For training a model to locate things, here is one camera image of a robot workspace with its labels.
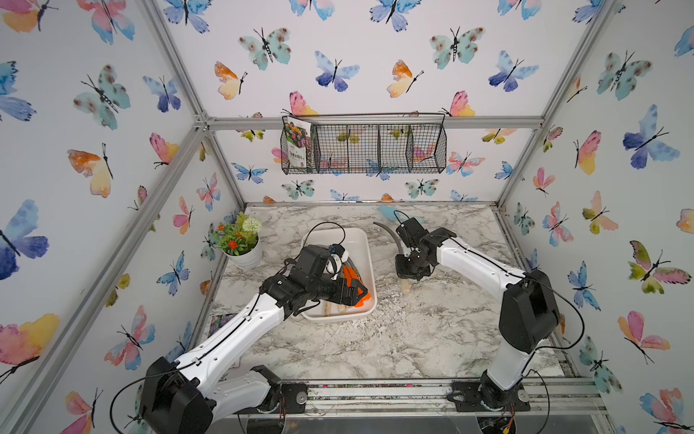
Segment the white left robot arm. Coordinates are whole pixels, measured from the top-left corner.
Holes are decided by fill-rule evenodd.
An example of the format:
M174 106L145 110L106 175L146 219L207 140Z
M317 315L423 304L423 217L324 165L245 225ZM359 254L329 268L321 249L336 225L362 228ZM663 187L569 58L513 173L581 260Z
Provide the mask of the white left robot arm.
M258 295L215 334L168 361L147 369L139 417L155 433L204 433L215 421L253 409L273 413L284 404L278 376L258 365L234 379L223 376L260 338L311 302L354 307L369 293L343 272L349 253L340 244L308 245L266 278Z

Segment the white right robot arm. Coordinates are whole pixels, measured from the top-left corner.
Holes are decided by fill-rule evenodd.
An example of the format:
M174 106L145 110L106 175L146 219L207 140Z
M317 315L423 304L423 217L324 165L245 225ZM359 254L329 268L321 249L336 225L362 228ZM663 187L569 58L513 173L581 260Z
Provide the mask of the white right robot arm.
M551 283L541 271L526 272L504 265L465 243L453 231L426 230L415 218L397 230L409 254L396 256L401 278L421 280L437 266L456 271L501 303L499 331L502 343L493 363L480 379L479 393L492 410L508 405L520 389L533 355L560 324L560 311Z

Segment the yellow label wooden sickle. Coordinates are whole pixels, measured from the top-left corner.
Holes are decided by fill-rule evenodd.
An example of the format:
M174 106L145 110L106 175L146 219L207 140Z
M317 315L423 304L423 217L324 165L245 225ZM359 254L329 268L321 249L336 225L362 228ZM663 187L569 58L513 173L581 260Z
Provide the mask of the yellow label wooden sickle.
M381 229L385 230L390 235L392 240L394 240L394 242L395 242L395 245L396 245L397 250L398 250L398 254L403 255L404 251L402 248L402 243L401 243L401 240L399 238L399 235L397 235L397 233L395 233L395 231L393 231L389 226L382 224L381 222L374 222L373 224L380 227ZM402 292L405 294L410 294L410 291L411 291L410 282L406 278L401 278L400 282L401 282Z

